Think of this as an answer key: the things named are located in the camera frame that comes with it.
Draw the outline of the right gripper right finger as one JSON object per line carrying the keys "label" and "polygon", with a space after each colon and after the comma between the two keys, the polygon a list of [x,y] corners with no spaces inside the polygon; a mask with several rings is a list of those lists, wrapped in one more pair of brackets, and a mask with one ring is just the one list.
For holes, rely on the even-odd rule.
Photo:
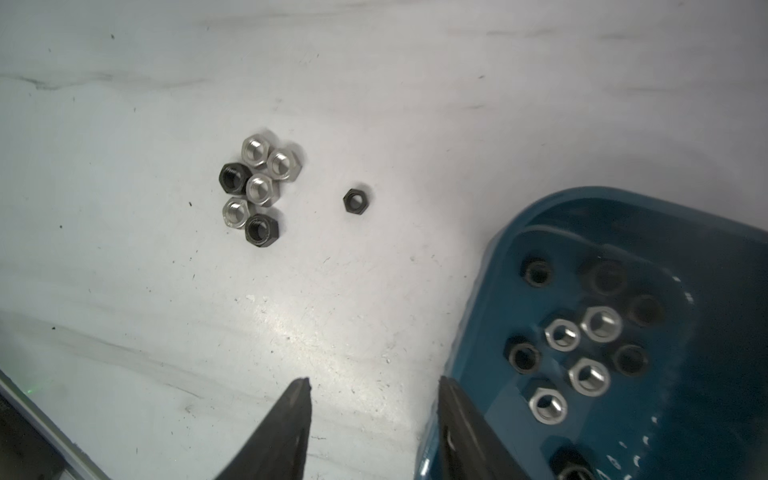
{"label": "right gripper right finger", "polygon": [[440,378],[437,415],[442,479],[529,479],[453,378]]}

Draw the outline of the silver nut box bottom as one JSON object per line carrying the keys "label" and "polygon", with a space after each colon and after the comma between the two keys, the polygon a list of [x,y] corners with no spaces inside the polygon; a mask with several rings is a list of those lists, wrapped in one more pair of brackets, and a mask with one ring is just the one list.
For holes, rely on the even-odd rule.
{"label": "silver nut box bottom", "polygon": [[528,406],[534,419],[544,425],[560,424],[568,414],[568,402],[555,388],[536,388],[529,396]]}

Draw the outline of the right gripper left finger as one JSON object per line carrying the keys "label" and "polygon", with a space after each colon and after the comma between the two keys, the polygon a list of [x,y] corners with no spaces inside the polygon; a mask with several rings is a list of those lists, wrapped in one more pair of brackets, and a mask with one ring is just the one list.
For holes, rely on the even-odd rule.
{"label": "right gripper left finger", "polygon": [[293,380],[219,480],[302,479],[311,428],[311,385]]}

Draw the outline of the silver nut box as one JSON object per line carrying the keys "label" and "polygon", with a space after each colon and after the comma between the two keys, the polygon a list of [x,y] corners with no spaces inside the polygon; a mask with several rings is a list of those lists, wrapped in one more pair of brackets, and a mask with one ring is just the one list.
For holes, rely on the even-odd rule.
{"label": "silver nut box", "polygon": [[567,375],[573,389],[587,397],[604,395],[611,384],[609,369],[603,363],[586,357],[573,363]]}
{"label": "silver nut box", "polygon": [[609,306],[591,306],[584,310],[580,327],[596,343],[611,343],[623,330],[621,315]]}
{"label": "silver nut box", "polygon": [[529,396],[528,406],[534,419],[544,425],[560,424],[568,414],[568,402],[555,388],[536,388]]}

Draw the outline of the black nut box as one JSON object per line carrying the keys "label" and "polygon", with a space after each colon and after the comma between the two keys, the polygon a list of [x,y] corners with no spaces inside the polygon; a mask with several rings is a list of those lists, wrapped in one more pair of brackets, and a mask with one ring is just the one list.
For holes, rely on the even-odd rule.
{"label": "black nut box", "polygon": [[614,369],[627,377],[640,377],[649,368],[650,359],[646,349],[637,344],[623,344],[610,356]]}
{"label": "black nut box", "polygon": [[508,363],[521,375],[536,373],[541,365],[541,353],[536,345],[523,336],[511,337],[505,346]]}

